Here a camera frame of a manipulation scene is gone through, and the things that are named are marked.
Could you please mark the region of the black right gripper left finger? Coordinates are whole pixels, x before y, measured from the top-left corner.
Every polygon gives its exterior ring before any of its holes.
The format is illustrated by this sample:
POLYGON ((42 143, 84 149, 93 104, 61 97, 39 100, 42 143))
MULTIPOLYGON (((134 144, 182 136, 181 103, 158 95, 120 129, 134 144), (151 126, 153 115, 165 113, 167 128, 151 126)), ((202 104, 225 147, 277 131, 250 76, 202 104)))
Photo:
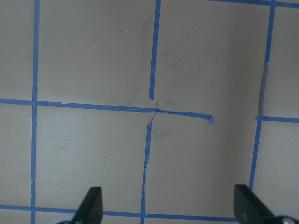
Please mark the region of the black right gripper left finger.
POLYGON ((72 224, 100 224, 103 219, 103 202, 101 187, 91 187, 77 212, 72 224))

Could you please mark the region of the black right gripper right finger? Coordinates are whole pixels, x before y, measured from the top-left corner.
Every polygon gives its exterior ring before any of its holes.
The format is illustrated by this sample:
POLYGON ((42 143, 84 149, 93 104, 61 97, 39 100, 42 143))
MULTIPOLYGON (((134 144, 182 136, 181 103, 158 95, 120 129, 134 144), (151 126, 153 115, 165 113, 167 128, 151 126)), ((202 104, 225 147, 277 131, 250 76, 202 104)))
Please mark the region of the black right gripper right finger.
POLYGON ((264 203, 245 184, 234 186, 234 215, 240 224, 279 224, 264 203))

